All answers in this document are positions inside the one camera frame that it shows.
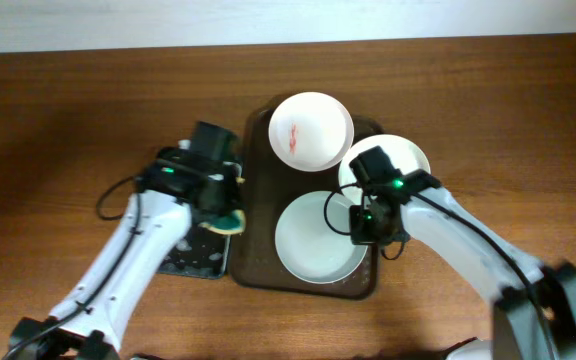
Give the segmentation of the green yellow sponge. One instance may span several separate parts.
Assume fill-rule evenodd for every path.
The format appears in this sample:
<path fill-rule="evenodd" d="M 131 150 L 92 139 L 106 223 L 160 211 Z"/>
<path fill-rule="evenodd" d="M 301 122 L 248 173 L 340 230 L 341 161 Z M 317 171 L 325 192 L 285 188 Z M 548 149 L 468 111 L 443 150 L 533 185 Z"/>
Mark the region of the green yellow sponge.
<path fill-rule="evenodd" d="M 246 217 L 243 210 L 234 210 L 230 214 L 203 222 L 200 227 L 219 235 L 237 235 L 245 231 Z"/>

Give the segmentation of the large brown serving tray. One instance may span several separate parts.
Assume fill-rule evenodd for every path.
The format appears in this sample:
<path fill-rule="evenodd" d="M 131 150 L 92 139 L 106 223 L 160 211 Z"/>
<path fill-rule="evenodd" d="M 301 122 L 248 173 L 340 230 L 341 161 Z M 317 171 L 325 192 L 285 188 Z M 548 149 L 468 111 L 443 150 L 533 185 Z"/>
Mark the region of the large brown serving tray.
<path fill-rule="evenodd" d="M 247 121 L 243 145 L 242 196 L 246 228 L 231 241 L 227 270 L 239 285 L 304 295 L 363 300 L 378 283 L 379 250 L 370 247 L 359 267 L 332 284 L 311 284 L 285 269 L 278 257 L 274 233 L 283 210 L 313 191 L 329 193 L 338 186 L 338 167 L 303 172 L 283 163 L 273 152 L 268 127 L 274 109 L 266 107 Z"/>

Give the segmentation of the white plate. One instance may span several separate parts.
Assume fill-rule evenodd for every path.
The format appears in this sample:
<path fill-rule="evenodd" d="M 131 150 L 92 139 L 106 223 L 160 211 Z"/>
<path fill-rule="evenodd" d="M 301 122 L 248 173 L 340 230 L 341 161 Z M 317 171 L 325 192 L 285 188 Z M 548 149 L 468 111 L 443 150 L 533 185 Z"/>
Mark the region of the white plate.
<path fill-rule="evenodd" d="M 393 167 L 404 175 L 419 169 L 431 172 L 425 153 L 412 141 L 391 134 L 372 135 L 352 145 L 342 158 L 337 175 L 339 186 L 356 182 L 356 177 L 349 166 L 350 161 L 360 153 L 377 146 L 381 147 L 390 158 Z"/>
<path fill-rule="evenodd" d="M 284 209 L 275 229 L 275 248 L 288 272 L 307 283 L 331 284 L 359 267 L 368 247 L 354 245 L 347 234 L 351 205 L 338 193 L 314 191 Z"/>
<path fill-rule="evenodd" d="M 338 164 L 355 135 L 353 119 L 334 97 L 302 92 L 272 112 L 268 139 L 275 155 L 289 167 L 319 172 Z"/>

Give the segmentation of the white plate front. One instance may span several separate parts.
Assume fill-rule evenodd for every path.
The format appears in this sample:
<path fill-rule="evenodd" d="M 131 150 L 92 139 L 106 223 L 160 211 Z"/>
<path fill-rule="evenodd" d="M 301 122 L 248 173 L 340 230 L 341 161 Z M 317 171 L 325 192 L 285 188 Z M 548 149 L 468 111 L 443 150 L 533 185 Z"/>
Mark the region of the white plate front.
<path fill-rule="evenodd" d="M 275 229 L 275 248 L 288 272 L 307 283 L 331 284 L 359 267 L 368 247 L 354 245 L 347 234 L 351 205 L 338 193 L 314 191 L 284 209 Z"/>

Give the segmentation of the white plate back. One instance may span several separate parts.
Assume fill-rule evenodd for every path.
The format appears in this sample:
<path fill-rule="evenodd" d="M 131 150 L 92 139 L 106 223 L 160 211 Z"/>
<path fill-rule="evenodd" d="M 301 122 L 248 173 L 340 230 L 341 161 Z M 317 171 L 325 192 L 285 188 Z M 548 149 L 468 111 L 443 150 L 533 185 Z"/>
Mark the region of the white plate back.
<path fill-rule="evenodd" d="M 289 167 L 319 172 L 338 164 L 355 135 L 353 119 L 334 97 L 302 92 L 272 112 L 268 139 L 275 155 Z"/>

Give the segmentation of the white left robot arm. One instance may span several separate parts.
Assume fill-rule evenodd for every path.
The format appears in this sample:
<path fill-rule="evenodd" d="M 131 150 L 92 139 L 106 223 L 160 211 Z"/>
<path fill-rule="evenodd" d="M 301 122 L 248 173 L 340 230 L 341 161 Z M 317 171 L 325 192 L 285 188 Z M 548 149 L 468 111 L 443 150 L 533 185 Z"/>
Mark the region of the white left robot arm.
<path fill-rule="evenodd" d="M 245 228 L 234 162 L 157 160 L 129 179 L 134 186 L 118 227 L 71 292 L 44 321 L 23 318 L 8 359 L 116 359 L 127 325 L 161 263 L 193 227 L 219 235 Z"/>

